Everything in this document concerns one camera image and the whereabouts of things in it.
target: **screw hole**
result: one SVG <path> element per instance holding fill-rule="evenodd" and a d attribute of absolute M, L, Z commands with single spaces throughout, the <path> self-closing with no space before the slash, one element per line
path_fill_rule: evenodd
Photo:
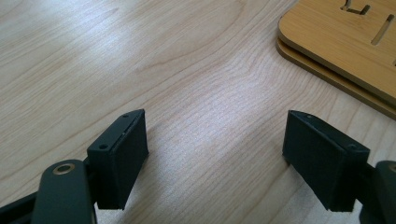
<path fill-rule="evenodd" d="M 99 148 L 100 148 L 100 149 L 106 149 L 106 148 L 107 148 L 107 145 L 106 145 L 106 144 L 102 144 L 102 145 L 99 146 Z"/>
<path fill-rule="evenodd" d="M 53 169 L 52 172 L 55 175 L 65 175 L 65 174 L 69 173 L 70 171 L 72 171 L 75 167 L 76 166 L 73 163 L 66 163 L 66 164 L 57 166 L 55 169 Z"/>

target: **wooden board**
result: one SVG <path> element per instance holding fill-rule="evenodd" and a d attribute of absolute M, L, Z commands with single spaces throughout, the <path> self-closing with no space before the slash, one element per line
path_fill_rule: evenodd
<path fill-rule="evenodd" d="M 310 59 L 309 57 L 303 55 L 301 52 L 289 47 L 282 40 L 278 39 L 276 41 L 277 51 L 289 61 L 301 66 L 303 69 L 311 72 L 317 77 L 334 85 L 338 89 L 347 92 L 348 94 L 354 96 L 358 100 L 366 103 L 372 108 L 380 111 L 381 113 L 389 116 L 392 119 L 396 119 L 396 108 L 383 102 L 380 98 L 375 97 L 370 92 L 364 88 L 356 85 L 350 80 L 336 74 L 334 71 L 317 63 Z"/>
<path fill-rule="evenodd" d="M 299 1 L 280 20 L 279 37 L 395 107 L 396 1 L 348 2 Z"/>

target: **light wood grain surface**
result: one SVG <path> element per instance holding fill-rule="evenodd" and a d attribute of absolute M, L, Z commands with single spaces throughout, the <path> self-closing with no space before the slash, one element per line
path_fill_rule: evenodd
<path fill-rule="evenodd" d="M 279 22 L 279 37 L 396 108 L 396 1 L 350 1 L 351 9 L 370 6 L 365 15 L 342 10 L 345 3 L 300 0 Z"/>
<path fill-rule="evenodd" d="M 396 160 L 396 122 L 276 52 L 287 0 L 0 3 L 0 206 L 120 114 L 146 109 L 150 155 L 99 223 L 358 223 L 325 211 L 282 156 L 287 112 Z"/>

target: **small hole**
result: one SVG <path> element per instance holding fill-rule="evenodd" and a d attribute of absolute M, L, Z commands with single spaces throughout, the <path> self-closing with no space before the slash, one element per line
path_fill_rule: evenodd
<path fill-rule="evenodd" d="M 55 169 L 53 169 L 52 172 L 55 175 L 65 175 L 65 174 L 69 173 L 70 171 L 72 171 L 75 167 L 76 166 L 73 163 L 66 163 L 66 164 L 57 166 Z"/>
<path fill-rule="evenodd" d="M 389 166 L 389 169 L 390 169 L 391 171 L 393 171 L 394 173 L 396 173 L 396 164 L 391 164 L 391 165 Z"/>
<path fill-rule="evenodd" d="M 107 148 L 107 145 L 106 145 L 106 144 L 102 144 L 102 145 L 99 146 L 99 148 L 100 148 L 100 149 L 106 149 L 106 148 Z"/>
<path fill-rule="evenodd" d="M 349 145 L 347 145 L 347 147 L 349 147 L 350 149 L 358 148 L 355 144 L 349 144 Z"/>
<path fill-rule="evenodd" d="M 65 172 L 70 169 L 70 165 L 63 165 L 57 169 L 59 172 Z"/>

